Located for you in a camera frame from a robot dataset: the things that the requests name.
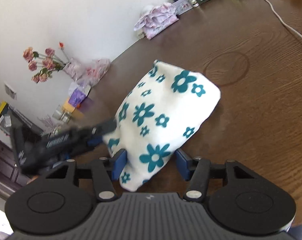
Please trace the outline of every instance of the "small teal flower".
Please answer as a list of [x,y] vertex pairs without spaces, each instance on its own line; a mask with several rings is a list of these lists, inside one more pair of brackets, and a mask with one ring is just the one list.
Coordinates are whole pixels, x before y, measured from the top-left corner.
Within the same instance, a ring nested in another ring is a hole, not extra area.
[[150,132],[150,129],[148,129],[148,126],[146,125],[145,127],[141,128],[141,133],[140,135],[142,135],[143,137],[146,136],[148,133]]
[[140,84],[138,84],[138,88],[141,88],[145,85],[145,82],[141,82]]
[[148,74],[150,77],[155,77],[157,72],[158,72],[158,66],[153,64],[153,69],[151,69]]
[[170,152],[166,152],[166,149],[168,149],[169,146],[170,143],[164,145],[162,149],[160,149],[160,145],[157,145],[154,149],[151,144],[148,144],[147,151],[149,153],[142,154],[139,157],[142,163],[149,163],[148,172],[152,172],[156,166],[161,168],[164,165],[162,158],[170,155]]
[[195,129],[195,127],[193,127],[193,128],[187,127],[187,129],[184,132],[183,136],[189,138],[192,134],[194,134],[194,129]]
[[153,107],[154,104],[146,107],[146,103],[142,103],[141,106],[136,106],[136,111],[133,113],[135,117],[132,119],[132,122],[138,120],[138,127],[141,126],[145,118],[154,116],[154,112],[151,111]]
[[184,93],[188,90],[188,83],[196,81],[195,76],[189,76],[190,71],[183,70],[179,75],[174,77],[174,83],[171,88],[173,88],[173,93],[178,91],[179,93]]
[[159,83],[161,83],[163,80],[165,80],[165,75],[159,76],[155,81],[158,81]]
[[144,91],[141,96],[145,97],[146,95],[151,94],[151,89]]
[[121,109],[121,111],[119,112],[119,122],[120,122],[121,120],[126,119],[128,107],[129,107],[129,104],[127,104],[127,103],[124,103],[124,104],[123,104],[122,109]]
[[119,144],[119,142],[120,142],[120,138],[118,138],[118,139],[113,139],[113,138],[111,138],[110,140],[109,140],[109,143],[108,143],[108,148],[110,149],[110,150],[112,150],[112,146],[118,146],[118,144]]
[[169,117],[166,117],[164,114],[160,114],[155,120],[156,126],[162,125],[163,127],[166,127],[169,121]]
[[133,92],[133,90],[131,90],[131,91],[129,92],[129,94],[127,95],[127,97],[129,97],[129,95],[131,95],[131,94],[132,94],[132,92]]
[[130,173],[124,173],[123,176],[121,176],[122,183],[127,183],[128,180],[131,180]]
[[198,97],[201,97],[203,94],[205,94],[205,90],[203,89],[203,85],[193,84],[193,88],[191,90],[191,93],[196,94]]

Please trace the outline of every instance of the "purple package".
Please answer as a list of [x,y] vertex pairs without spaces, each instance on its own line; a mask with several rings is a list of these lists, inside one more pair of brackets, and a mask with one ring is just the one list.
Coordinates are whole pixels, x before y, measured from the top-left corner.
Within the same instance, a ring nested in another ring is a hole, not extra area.
[[77,107],[85,98],[85,93],[76,88],[72,93],[68,103],[73,107]]

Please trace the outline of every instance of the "brown wooden table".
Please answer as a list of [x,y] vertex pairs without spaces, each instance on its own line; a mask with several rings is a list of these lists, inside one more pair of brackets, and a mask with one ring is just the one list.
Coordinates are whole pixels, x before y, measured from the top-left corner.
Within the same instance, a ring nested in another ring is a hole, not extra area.
[[[270,1],[302,33],[302,0]],[[114,60],[91,90],[94,104],[80,124],[113,117],[155,59],[203,73],[221,90],[216,109],[182,149],[216,163],[243,163],[292,195],[295,224],[302,223],[302,41],[264,0],[211,0]],[[99,146],[77,161],[107,155],[106,146]],[[173,157],[138,191],[181,194],[186,185]],[[123,191],[118,182],[114,186]],[[220,186],[213,182],[210,191]],[[81,187],[90,184],[82,181]]]

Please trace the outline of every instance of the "flower bouquet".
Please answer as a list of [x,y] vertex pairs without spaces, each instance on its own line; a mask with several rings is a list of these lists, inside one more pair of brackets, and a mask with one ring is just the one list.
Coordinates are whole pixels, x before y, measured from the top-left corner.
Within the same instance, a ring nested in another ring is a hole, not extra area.
[[[69,61],[69,58],[64,52],[64,44],[59,43],[60,49]],[[45,55],[40,54],[37,51],[33,51],[32,47],[27,48],[24,51],[23,57],[29,63],[28,67],[31,71],[36,71],[40,68],[40,71],[35,74],[31,80],[35,83],[46,82],[48,78],[52,77],[54,71],[63,70],[67,63],[61,60],[56,54],[55,50],[52,48],[47,48],[45,50]]]

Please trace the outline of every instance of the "door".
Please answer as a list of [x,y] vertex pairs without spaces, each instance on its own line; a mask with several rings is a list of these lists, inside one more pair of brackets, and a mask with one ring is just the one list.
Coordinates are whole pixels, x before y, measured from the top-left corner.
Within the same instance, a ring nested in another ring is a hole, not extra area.
[[12,150],[0,141],[0,182],[18,190],[29,180],[29,177],[19,173]]

